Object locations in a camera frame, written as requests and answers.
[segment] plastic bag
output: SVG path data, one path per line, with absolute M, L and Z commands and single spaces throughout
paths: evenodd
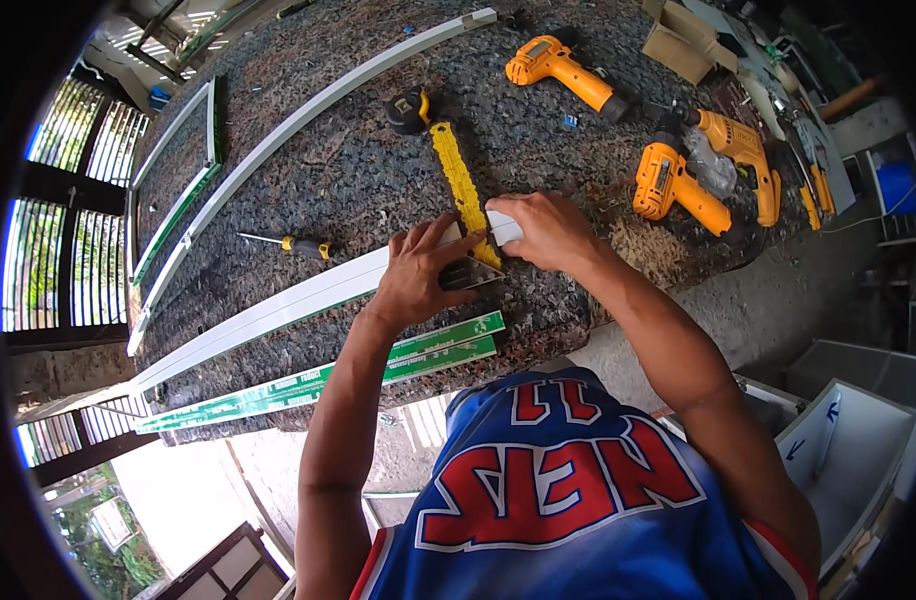
M 684 128 L 682 141 L 691 151 L 688 169 L 695 174 L 698 185 L 718 200 L 728 198 L 738 181 L 738 172 L 731 159 L 711 150 L 707 135 L 696 126 Z

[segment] blue basketball jersey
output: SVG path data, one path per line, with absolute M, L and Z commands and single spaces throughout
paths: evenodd
M 352 598 L 816 597 L 704 459 L 580 367 L 465 390 L 407 520 Z

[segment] tree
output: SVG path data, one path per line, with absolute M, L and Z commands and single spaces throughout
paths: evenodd
M 102 541 L 95 541 L 91 510 L 118 494 L 118 481 L 110 467 L 95 472 L 87 481 L 92 478 L 109 479 L 111 485 L 62 507 L 54 513 L 54 518 L 67 532 L 64 537 L 69 556 L 78 561 L 104 598 L 129 600 L 162 577 L 164 570 L 141 534 L 132 537 L 115 554 Z M 135 531 L 137 524 L 128 503 L 120 501 L 118 507 L 125 522 Z

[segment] blue container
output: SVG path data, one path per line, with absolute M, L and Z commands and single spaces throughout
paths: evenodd
M 889 162 L 878 167 L 878 185 L 881 186 L 881 198 L 884 201 L 884 211 L 888 213 L 895 208 L 904 195 L 908 193 L 916 182 L 911 165 L 905 161 Z M 908 194 L 904 202 L 892 212 L 893 215 L 916 214 L 916 189 Z
M 159 88 L 157 85 L 152 88 L 152 93 L 148 95 L 148 104 L 158 112 L 162 112 L 170 101 L 171 94 Z

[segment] white cable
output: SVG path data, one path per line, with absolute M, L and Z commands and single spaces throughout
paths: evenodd
M 878 219 L 884 219 L 885 217 L 889 216 L 891 213 L 895 212 L 895 211 L 897 210 L 897 208 L 901 206 L 901 203 L 904 202 L 904 201 L 908 198 L 908 196 L 911 196 L 911 192 L 915 191 L 915 188 L 916 188 L 916 181 L 915 181 L 915 184 L 912 185 L 911 187 L 909 187 L 909 188 L 908 188 L 908 191 L 904 193 L 904 196 L 901 197 L 901 200 L 898 200 L 898 201 L 897 201 L 897 204 L 894 205 L 894 206 L 892 206 L 892 207 L 891 207 L 891 210 L 889 210 L 888 212 L 884 213 L 883 215 L 880 215 L 880 216 L 877 216 L 877 217 L 868 217 L 867 219 L 862 219 L 861 221 L 855 221 L 855 222 L 853 222 L 853 223 L 850 224 L 850 225 L 847 225 L 847 224 L 846 224 L 846 225 L 843 226 L 842 228 L 839 227 L 839 228 L 834 229 L 834 230 L 832 229 L 830 232 L 829 232 L 828 230 L 819 229 L 819 230 L 818 230 L 818 233 L 819 233 L 819 234 L 822 234 L 822 233 L 823 233 L 823 234 L 824 234 L 824 233 L 826 233 L 826 234 L 829 234 L 829 233 L 830 233 L 830 234 L 831 234 L 831 233 L 832 233 L 832 234 L 833 234 L 833 233 L 836 234 L 838 231 L 839 231 L 839 232 L 840 232 L 840 231 L 843 232 L 845 229 L 847 230 L 848 228 L 852 228 L 852 227 L 854 227 L 854 226 L 856 226 L 856 225 L 860 225 L 860 224 L 863 223 L 863 222 L 867 223 L 867 222 L 869 222 L 869 221 L 877 221 Z

